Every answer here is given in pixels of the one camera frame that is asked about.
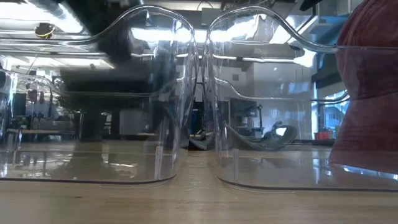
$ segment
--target desk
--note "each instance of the desk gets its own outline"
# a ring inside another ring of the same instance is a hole
[[[375,192],[248,192],[222,184],[212,152],[189,152],[163,185],[1,182],[2,223],[395,224],[398,195]]]

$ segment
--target red fabric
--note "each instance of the red fabric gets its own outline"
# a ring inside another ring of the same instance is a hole
[[[338,45],[398,49],[398,0],[365,0]],[[330,162],[398,172],[398,50],[343,49],[336,58],[351,103]]]

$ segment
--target wooden tabletop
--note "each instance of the wooden tabletop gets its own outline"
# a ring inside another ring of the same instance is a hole
[[[398,194],[234,189],[211,152],[189,152],[162,185],[0,182],[1,223],[397,223]]]

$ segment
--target pipe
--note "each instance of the pipe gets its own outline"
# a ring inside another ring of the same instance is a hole
[[[85,30],[64,2],[60,4],[52,0],[27,0],[27,2],[51,14],[54,17],[52,22],[64,32],[77,34]]]

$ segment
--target clear plastic container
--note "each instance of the clear plastic container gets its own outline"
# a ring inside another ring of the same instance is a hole
[[[217,176],[258,189],[398,190],[397,57],[311,43],[260,6],[224,13],[203,56]]]
[[[192,26],[155,6],[80,40],[0,39],[2,179],[174,177],[197,78]]]

